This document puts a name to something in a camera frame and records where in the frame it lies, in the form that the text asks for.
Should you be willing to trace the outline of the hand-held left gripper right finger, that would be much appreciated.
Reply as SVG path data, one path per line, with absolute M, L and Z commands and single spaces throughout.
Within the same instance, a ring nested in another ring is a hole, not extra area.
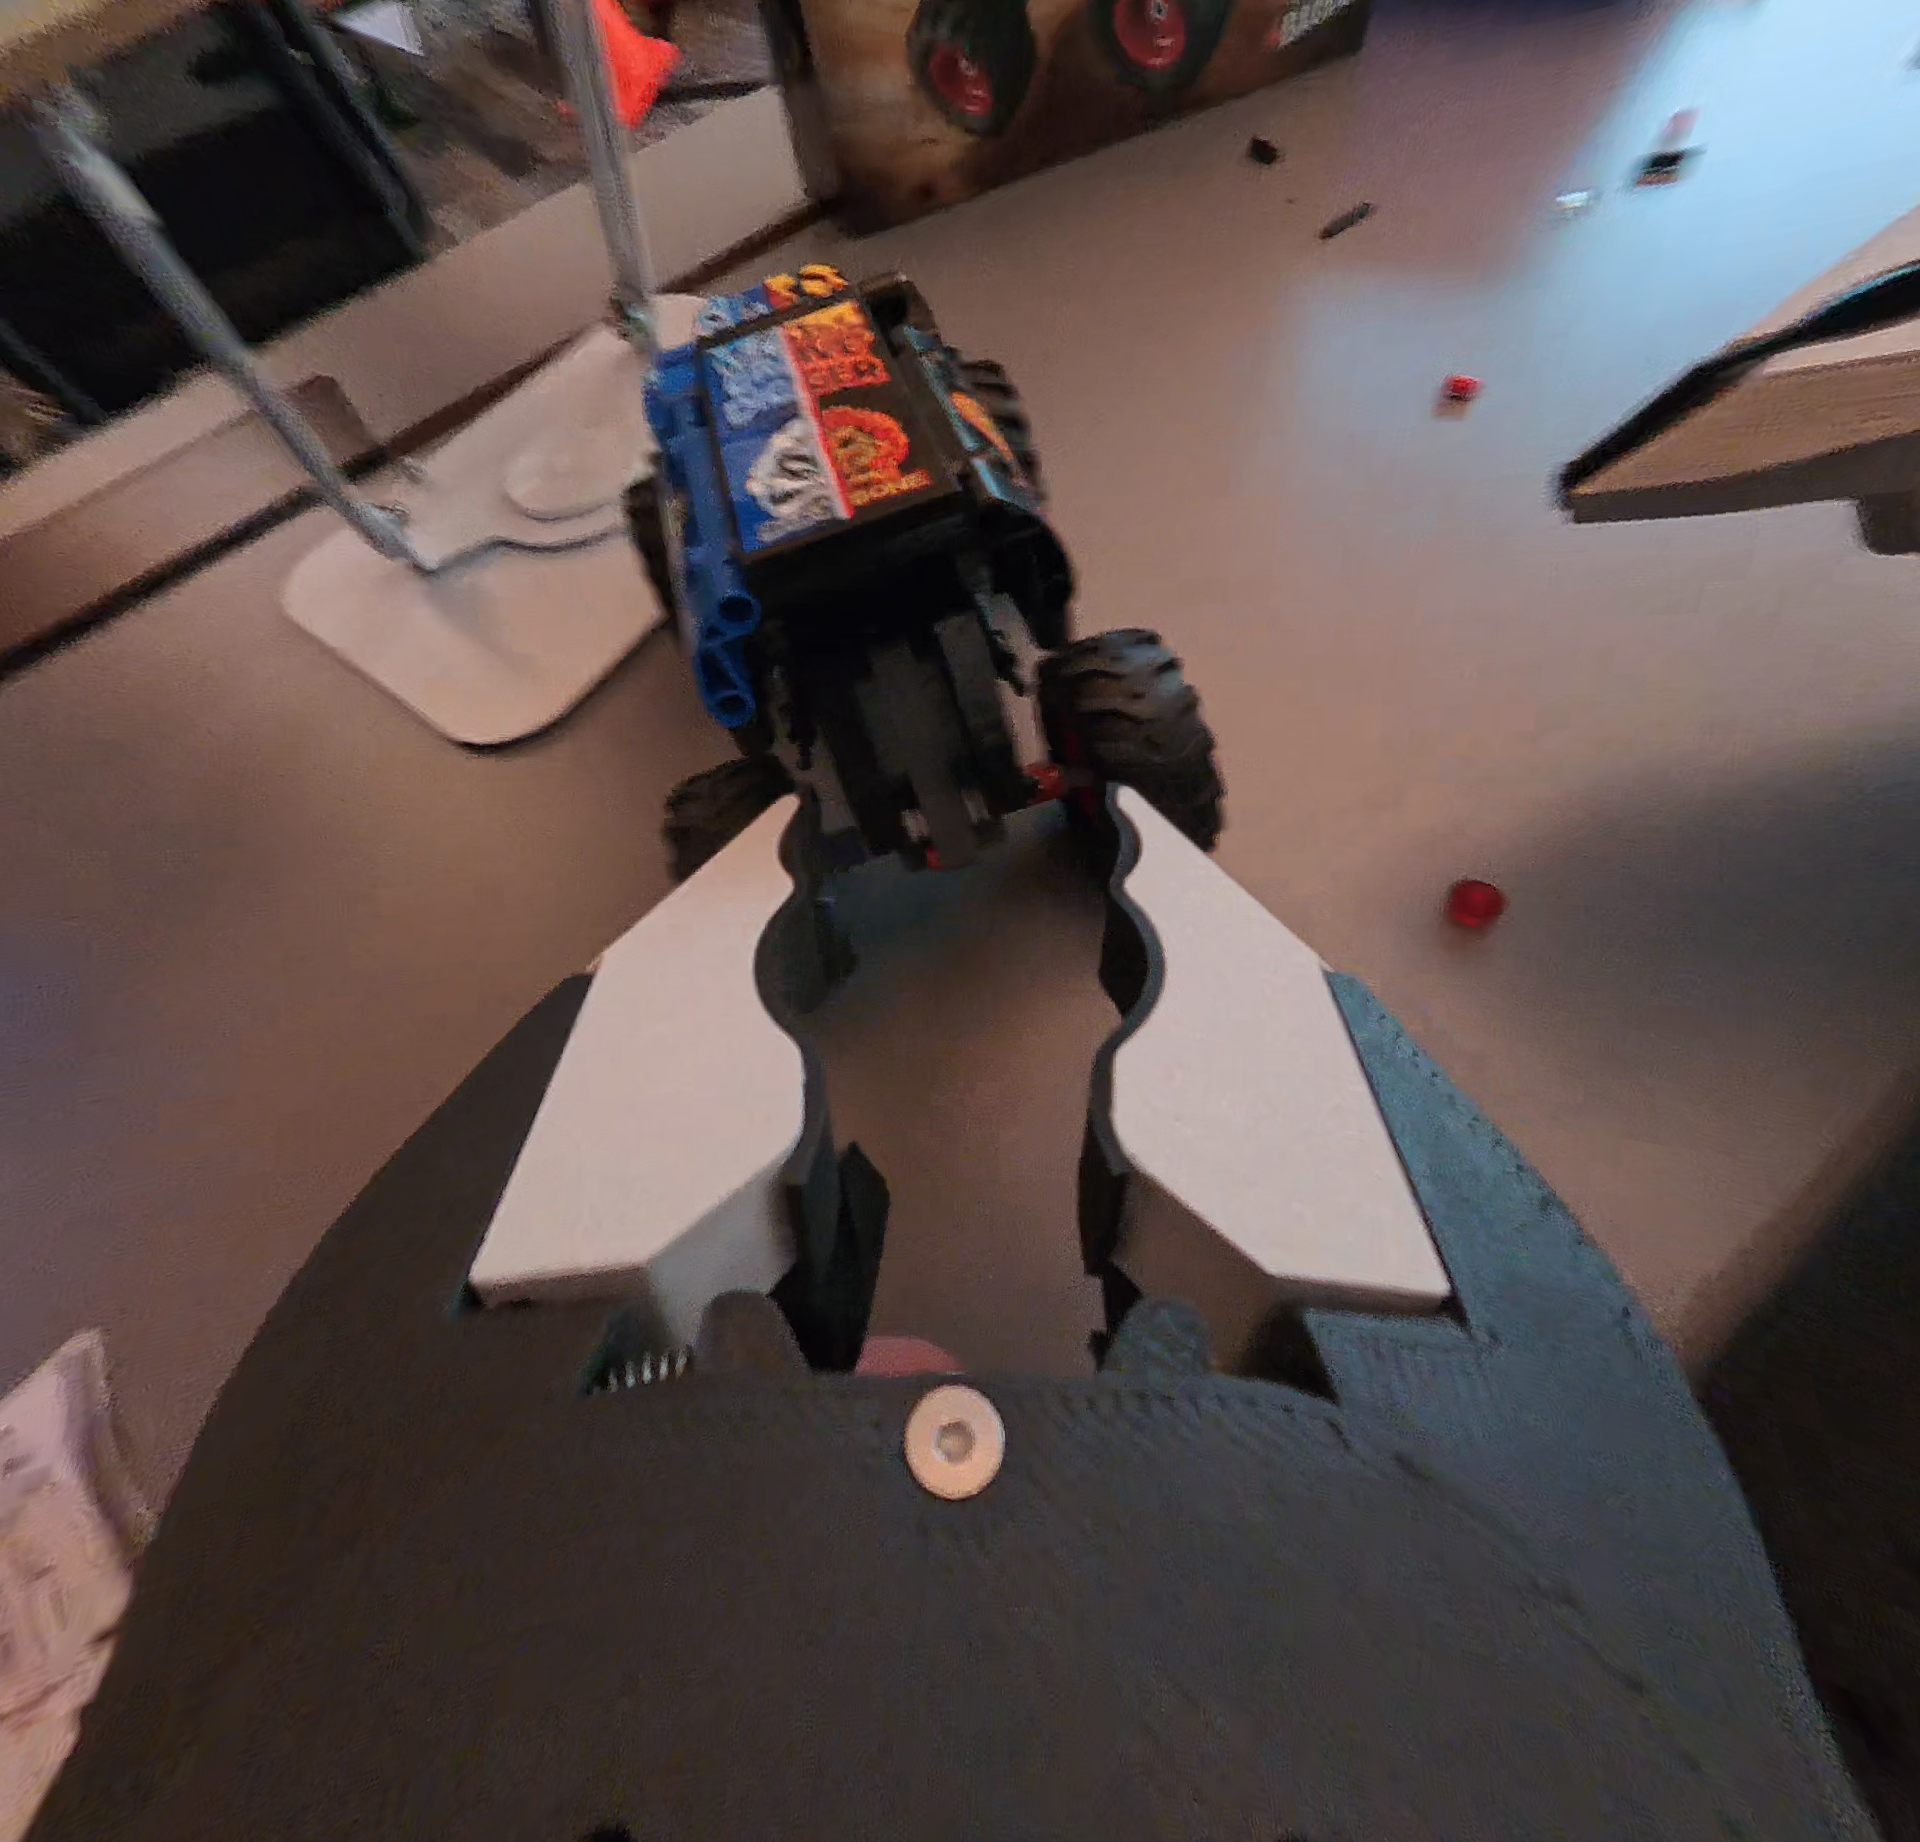
M 1105 800 L 1083 1264 L 1108 1347 L 1199 1314 L 1220 1371 L 1270 1371 L 1310 1311 L 1430 1318 L 1454 1279 L 1321 955 L 1138 791 Z

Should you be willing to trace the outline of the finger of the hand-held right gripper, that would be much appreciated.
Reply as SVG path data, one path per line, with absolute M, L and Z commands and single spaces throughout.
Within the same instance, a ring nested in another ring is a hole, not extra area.
M 1919 348 L 1916 224 L 1919 214 L 1907 213 L 1805 286 L 1762 325 L 1678 376 L 1560 469 L 1557 499 L 1564 504 L 1566 484 L 1587 480 L 1600 462 L 1638 451 L 1716 398 L 1740 376 L 1797 349 Z
M 1574 524 L 1836 504 L 1882 557 L 1919 552 L 1919 349 L 1805 348 L 1564 486 Z

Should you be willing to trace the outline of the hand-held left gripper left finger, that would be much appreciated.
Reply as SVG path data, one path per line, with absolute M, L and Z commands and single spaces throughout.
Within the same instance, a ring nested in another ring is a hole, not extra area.
M 603 953 L 468 1271 L 480 1306 L 629 1311 L 661 1351 L 756 1295 L 815 1370 L 857 1365 L 890 1194 L 797 1035 L 828 974 L 813 815 L 776 801 Z

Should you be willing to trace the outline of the brick-built monster truck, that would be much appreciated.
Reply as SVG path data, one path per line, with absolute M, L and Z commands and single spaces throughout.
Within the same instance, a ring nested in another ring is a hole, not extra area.
M 735 746 L 673 789 L 662 833 L 689 880 L 797 800 L 802 1010 L 855 966 L 844 873 L 966 868 L 1057 800 L 1098 846 L 1116 787 L 1218 846 L 1227 782 L 1184 662 L 1153 630 L 1073 634 L 1021 392 L 905 274 L 810 264 L 709 298 L 643 400 L 658 456 L 629 528 Z

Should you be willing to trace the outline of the grey desk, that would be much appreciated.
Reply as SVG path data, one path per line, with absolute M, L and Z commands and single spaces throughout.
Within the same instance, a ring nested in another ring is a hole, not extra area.
M 1574 528 L 1552 484 L 1907 214 L 1913 54 L 1916 0 L 1380 0 L 1340 71 L 797 240 L 1003 359 L 1083 624 L 1199 685 L 1225 868 L 1693 1370 L 1916 1101 L 1916 564 L 1846 505 Z M 661 898 L 661 800 L 722 754 L 662 639 L 537 743 L 435 740 L 284 617 L 325 528 L 4 684 L 4 1390 L 98 1329 L 160 1502 L 317 1238 Z M 1446 922 L 1465 877 L 1496 925 Z

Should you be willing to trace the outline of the white book stand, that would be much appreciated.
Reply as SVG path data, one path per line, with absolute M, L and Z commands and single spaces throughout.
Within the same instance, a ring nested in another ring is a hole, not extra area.
M 284 613 L 451 743 L 493 749 L 571 716 L 653 630 L 661 600 L 630 544 L 626 496 L 656 474 L 642 385 L 695 337 L 697 301 L 662 294 L 646 240 L 613 59 L 592 0 L 541 0 L 613 274 L 611 320 L 425 465 L 393 504 L 357 494 L 289 391 L 181 257 L 105 150 L 70 82 L 31 98 L 60 186 L 342 520 L 292 573 Z

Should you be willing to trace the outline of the dark perforated chair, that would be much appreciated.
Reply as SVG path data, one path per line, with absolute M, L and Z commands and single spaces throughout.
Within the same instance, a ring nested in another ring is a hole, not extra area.
M 1919 1134 L 1818 1230 L 1710 1363 L 1732 1462 L 1836 1745 L 1919 1836 Z

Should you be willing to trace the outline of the sticker sheet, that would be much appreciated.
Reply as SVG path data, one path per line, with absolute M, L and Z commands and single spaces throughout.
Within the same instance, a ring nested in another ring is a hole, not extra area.
M 155 1511 L 122 1450 L 105 1334 L 2 1401 L 2 1836 L 28 1833 L 111 1660 Z

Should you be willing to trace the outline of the monster truck toy box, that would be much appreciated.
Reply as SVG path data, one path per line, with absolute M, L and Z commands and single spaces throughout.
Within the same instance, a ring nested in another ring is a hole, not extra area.
M 1360 54 L 1377 0 L 766 0 L 803 178 L 859 233 Z

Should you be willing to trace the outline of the orange traffic cone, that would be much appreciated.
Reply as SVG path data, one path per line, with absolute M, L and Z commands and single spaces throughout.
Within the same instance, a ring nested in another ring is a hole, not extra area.
M 618 0 L 588 0 L 598 37 L 615 123 L 637 128 L 653 112 L 682 67 L 672 39 L 638 31 Z

